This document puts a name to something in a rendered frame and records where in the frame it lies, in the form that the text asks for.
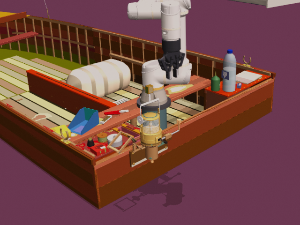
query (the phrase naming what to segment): wooden boat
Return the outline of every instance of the wooden boat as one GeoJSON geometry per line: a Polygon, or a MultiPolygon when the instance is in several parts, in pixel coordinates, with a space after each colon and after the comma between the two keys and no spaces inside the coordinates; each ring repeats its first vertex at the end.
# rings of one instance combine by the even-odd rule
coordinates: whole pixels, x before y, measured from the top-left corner
{"type": "Polygon", "coordinates": [[[18,56],[0,61],[0,138],[99,209],[272,110],[275,73],[237,63],[237,73],[248,70],[262,74],[262,78],[226,96],[210,90],[215,72],[221,75],[222,59],[187,51],[193,65],[190,86],[175,93],[172,88],[176,85],[165,86],[172,104],[167,109],[168,127],[163,134],[179,129],[177,119],[181,119],[180,131],[167,144],[159,146],[155,163],[146,160],[145,150],[137,151],[132,141],[120,154],[93,153],[87,141],[92,138],[97,143],[97,135],[101,133],[123,130],[131,133],[139,144],[139,127],[130,126],[129,121],[140,112],[136,101],[143,88],[142,64],[163,56],[161,44],[26,13],[0,17],[1,39],[30,31],[38,35],[21,37],[17,44],[3,48],[50,54],[83,65],[111,58],[123,61],[131,69],[131,83],[126,89],[98,98],[84,91],[69,90],[65,79],[71,71],[50,62],[18,56]],[[41,82],[86,99],[86,104],[88,101],[96,104],[93,107],[98,107],[99,120],[107,111],[128,109],[129,112],[113,115],[105,124],[64,142],[59,132],[51,128],[69,125],[76,108],[79,110],[85,101],[53,97],[56,92],[40,86],[41,82]],[[128,101],[113,103],[121,98],[128,101]]]}

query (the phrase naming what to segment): red tabletop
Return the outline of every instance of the red tabletop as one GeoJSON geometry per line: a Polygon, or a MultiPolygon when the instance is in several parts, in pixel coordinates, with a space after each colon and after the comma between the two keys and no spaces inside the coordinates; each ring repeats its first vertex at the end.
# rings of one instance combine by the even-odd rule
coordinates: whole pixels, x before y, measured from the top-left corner
{"type": "MultiPolygon", "coordinates": [[[[260,74],[260,73],[256,73],[256,72],[253,72],[253,71],[250,71],[250,70],[246,70],[246,71],[251,72],[251,73],[255,73],[255,74],[260,74]]],[[[225,91],[223,91],[223,82],[222,81],[220,82],[220,90],[219,91],[212,91],[211,90],[211,86],[205,88],[205,90],[217,93],[217,94],[222,95],[222,96],[229,97],[229,96],[235,95],[235,94],[243,91],[244,89],[250,88],[250,87],[254,86],[255,84],[257,84],[257,83],[259,83],[261,81],[264,81],[264,80],[270,78],[270,76],[267,76],[267,75],[264,75],[264,74],[260,74],[260,75],[262,75],[262,77],[260,79],[258,79],[256,81],[253,81],[250,84],[244,84],[244,83],[242,83],[242,87],[241,88],[236,88],[237,83],[239,83],[239,82],[236,82],[235,83],[235,91],[233,91],[233,92],[225,92],[225,91]]]]}

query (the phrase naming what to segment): antenna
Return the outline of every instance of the antenna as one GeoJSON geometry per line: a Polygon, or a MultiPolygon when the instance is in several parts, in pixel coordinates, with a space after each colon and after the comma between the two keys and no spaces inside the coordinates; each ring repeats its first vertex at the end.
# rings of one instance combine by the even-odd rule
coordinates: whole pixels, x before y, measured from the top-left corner
{"type": "Polygon", "coordinates": [[[49,13],[48,13],[48,8],[47,8],[47,5],[46,5],[46,2],[45,2],[45,0],[44,0],[44,3],[45,3],[45,6],[46,6],[46,9],[47,9],[47,15],[48,15],[48,19],[50,19],[50,17],[49,17],[49,13]]]}

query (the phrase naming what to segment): small green bottle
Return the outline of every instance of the small green bottle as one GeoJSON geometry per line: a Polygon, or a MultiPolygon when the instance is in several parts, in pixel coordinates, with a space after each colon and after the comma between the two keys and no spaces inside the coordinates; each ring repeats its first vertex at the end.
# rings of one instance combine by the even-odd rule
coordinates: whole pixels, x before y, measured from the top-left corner
{"type": "Polygon", "coordinates": [[[219,91],[220,90],[220,78],[216,75],[211,79],[211,90],[212,91],[219,91]]]}

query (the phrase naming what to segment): white book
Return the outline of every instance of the white book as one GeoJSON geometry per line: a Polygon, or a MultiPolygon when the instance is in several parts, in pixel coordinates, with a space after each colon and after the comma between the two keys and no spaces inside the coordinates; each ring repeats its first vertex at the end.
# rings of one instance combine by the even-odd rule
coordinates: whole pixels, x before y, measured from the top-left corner
{"type": "Polygon", "coordinates": [[[236,75],[236,81],[244,84],[250,84],[253,81],[260,79],[263,75],[252,73],[249,71],[243,71],[236,75]]]}

